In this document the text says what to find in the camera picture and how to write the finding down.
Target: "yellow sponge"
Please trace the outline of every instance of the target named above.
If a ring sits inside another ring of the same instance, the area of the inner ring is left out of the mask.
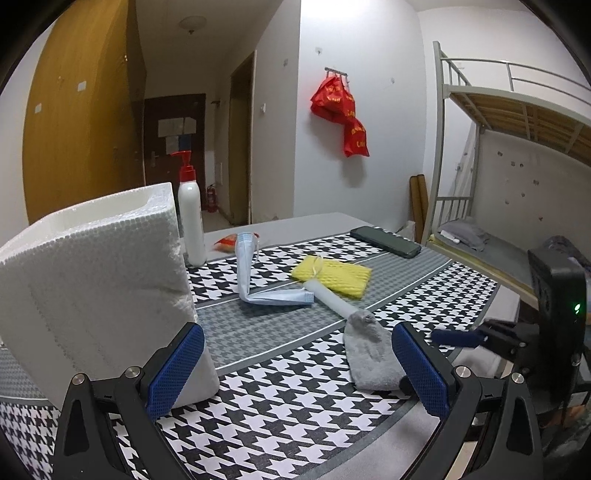
[[[299,281],[316,277],[325,287],[360,299],[368,285],[371,268],[308,255],[291,271]]]

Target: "ceiling light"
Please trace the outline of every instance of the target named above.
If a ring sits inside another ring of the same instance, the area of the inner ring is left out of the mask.
[[[179,27],[189,32],[189,35],[193,35],[193,32],[201,30],[205,25],[207,25],[207,18],[201,15],[185,17],[178,23]]]

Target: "wooden door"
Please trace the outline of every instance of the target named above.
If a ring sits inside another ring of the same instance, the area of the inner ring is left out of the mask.
[[[174,95],[148,98],[144,102],[144,165],[146,184],[170,182],[178,211],[179,157],[166,154],[166,139],[158,136],[158,121],[167,118],[191,117],[197,121],[196,133],[191,135],[191,165],[197,174],[201,191],[201,208],[206,206],[205,185],[205,94]]]
[[[144,95],[138,45],[135,0],[77,0],[57,20],[25,116],[22,170],[31,223],[144,184],[131,98],[132,91]]]
[[[248,223],[253,66],[254,56],[250,56],[232,75],[230,87],[228,190],[233,225]]]

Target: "smartphone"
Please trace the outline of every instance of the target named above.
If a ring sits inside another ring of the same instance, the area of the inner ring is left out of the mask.
[[[357,240],[361,240],[362,242],[369,243],[374,247],[386,250],[386,252],[392,252],[399,257],[416,257],[421,251],[421,245],[416,244],[415,242],[411,242],[410,240],[406,240],[401,236],[384,232],[383,230],[379,230],[370,226],[360,226],[359,228],[354,228],[349,232],[349,234]]]

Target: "pillow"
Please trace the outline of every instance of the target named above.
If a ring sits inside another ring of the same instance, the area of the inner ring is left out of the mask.
[[[485,243],[489,239],[488,233],[473,223],[473,221],[453,220],[452,222],[444,223],[437,229],[438,232],[441,232],[441,230],[449,232],[460,242],[477,252],[484,250]]]

